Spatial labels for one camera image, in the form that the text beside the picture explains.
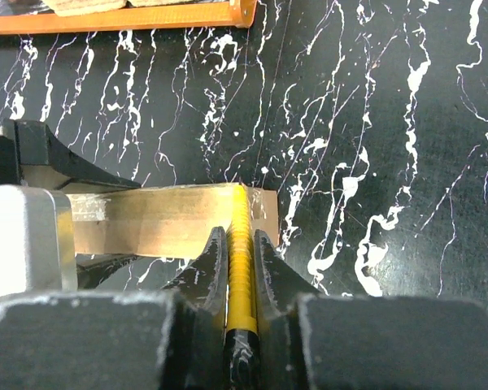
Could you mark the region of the yellow utility knife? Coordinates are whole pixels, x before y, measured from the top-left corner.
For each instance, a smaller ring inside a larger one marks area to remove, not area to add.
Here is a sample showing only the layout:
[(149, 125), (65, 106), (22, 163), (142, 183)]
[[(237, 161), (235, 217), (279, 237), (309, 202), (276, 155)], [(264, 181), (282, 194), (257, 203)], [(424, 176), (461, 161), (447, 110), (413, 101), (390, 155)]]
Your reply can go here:
[(228, 239), (228, 300), (224, 342), (226, 389), (259, 387), (259, 337), (256, 318), (251, 214), (246, 188), (233, 189)]

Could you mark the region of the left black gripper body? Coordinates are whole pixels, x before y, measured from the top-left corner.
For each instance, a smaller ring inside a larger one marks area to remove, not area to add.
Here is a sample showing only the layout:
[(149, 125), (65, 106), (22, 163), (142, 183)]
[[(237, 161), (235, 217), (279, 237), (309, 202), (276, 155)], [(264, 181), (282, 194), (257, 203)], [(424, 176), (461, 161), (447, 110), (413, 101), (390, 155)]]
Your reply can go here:
[(0, 125), (0, 185), (21, 185), (20, 147), (15, 125)]

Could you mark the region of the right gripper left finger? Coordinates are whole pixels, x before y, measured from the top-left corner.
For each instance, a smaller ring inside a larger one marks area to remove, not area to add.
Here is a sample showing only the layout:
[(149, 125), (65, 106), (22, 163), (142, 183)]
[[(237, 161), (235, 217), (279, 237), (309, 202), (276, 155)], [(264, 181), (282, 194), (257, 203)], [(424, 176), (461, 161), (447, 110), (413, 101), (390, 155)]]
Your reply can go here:
[(226, 235), (161, 289), (0, 298), (0, 389), (221, 389)]

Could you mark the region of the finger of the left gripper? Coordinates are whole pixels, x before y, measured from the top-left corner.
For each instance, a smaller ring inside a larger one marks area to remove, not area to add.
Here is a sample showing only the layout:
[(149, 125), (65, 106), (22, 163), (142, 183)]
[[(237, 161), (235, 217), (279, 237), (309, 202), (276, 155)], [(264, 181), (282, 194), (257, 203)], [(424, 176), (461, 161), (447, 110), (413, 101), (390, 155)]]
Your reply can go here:
[(84, 254), (76, 255), (76, 274), (79, 289), (94, 289), (120, 268), (138, 260), (138, 256), (127, 254)]
[(56, 191), (124, 191), (135, 181), (112, 175), (75, 154), (43, 122), (14, 122), (22, 180), (29, 187)]

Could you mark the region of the brown cardboard express box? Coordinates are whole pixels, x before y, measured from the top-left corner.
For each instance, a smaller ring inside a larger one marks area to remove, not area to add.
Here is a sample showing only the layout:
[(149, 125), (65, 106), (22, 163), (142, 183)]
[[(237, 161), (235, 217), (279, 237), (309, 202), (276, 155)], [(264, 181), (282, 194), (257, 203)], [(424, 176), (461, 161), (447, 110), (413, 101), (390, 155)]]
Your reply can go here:
[(79, 254), (196, 258), (232, 222), (236, 184), (141, 188), (69, 197)]

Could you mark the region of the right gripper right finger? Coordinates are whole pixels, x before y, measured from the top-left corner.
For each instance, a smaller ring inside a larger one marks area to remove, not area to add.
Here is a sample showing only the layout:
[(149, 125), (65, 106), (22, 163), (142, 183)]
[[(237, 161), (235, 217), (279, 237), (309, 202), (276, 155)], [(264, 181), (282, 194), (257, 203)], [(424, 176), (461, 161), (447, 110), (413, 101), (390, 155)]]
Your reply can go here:
[(488, 389), (488, 314), (476, 302), (335, 297), (254, 234), (265, 389)]

